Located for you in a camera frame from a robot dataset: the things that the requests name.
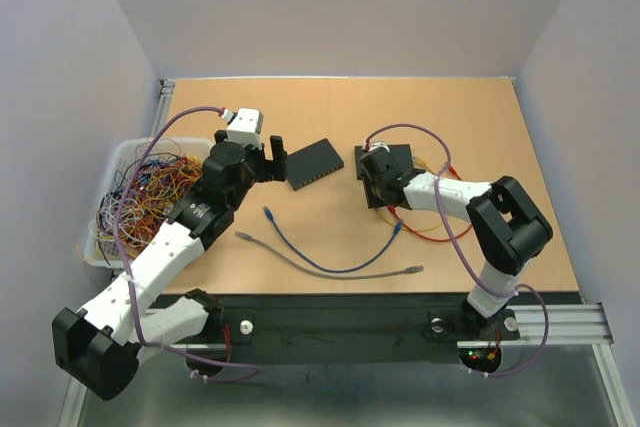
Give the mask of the black network switch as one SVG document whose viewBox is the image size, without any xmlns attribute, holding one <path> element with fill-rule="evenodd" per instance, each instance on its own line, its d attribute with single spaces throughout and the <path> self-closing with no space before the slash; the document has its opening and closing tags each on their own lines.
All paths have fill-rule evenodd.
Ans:
<svg viewBox="0 0 640 427">
<path fill-rule="evenodd" d="M 334 146 L 323 138 L 287 156 L 287 181 L 298 191 L 343 167 L 344 161 Z"/>
<path fill-rule="evenodd" d="M 400 169 L 400 172 L 410 170 L 414 167 L 413 156 L 409 144 L 391 144 L 383 147 L 383 150 L 387 150 L 388 154 L 379 162 L 378 174 L 385 173 L 393 166 L 397 166 Z M 362 166 L 362 155 L 362 146 L 356 145 L 354 147 L 354 161 L 356 179 L 359 181 L 362 181 L 367 174 L 366 169 Z"/>
</svg>

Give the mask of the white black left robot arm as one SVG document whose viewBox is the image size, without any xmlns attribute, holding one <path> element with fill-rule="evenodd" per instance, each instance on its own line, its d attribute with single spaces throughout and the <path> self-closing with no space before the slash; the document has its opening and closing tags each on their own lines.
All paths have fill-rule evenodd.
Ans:
<svg viewBox="0 0 640 427">
<path fill-rule="evenodd" d="M 150 348 L 173 349 L 190 337 L 210 341 L 230 333 L 222 303 L 201 289 L 143 315 L 232 224 L 254 184 L 286 178 L 281 137 L 270 139 L 272 159 L 266 159 L 263 144 L 243 145 L 231 131 L 218 131 L 215 140 L 200 179 L 143 252 L 95 298 L 76 311 L 64 308 L 53 319 L 57 366 L 103 400 L 125 390 Z"/>
</svg>

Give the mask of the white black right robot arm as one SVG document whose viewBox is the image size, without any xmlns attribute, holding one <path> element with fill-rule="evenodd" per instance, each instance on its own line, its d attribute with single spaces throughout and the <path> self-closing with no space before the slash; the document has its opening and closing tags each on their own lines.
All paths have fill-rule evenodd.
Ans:
<svg viewBox="0 0 640 427">
<path fill-rule="evenodd" d="M 355 149 L 356 171 L 364 182 L 369 207 L 432 211 L 443 220 L 471 224 L 484 255 L 475 286 L 454 316 L 468 337 L 491 331 L 515 296 L 522 273 L 553 237 L 553 229 L 521 184 L 503 176 L 490 182 L 438 177 L 397 161 L 382 145 Z"/>
</svg>

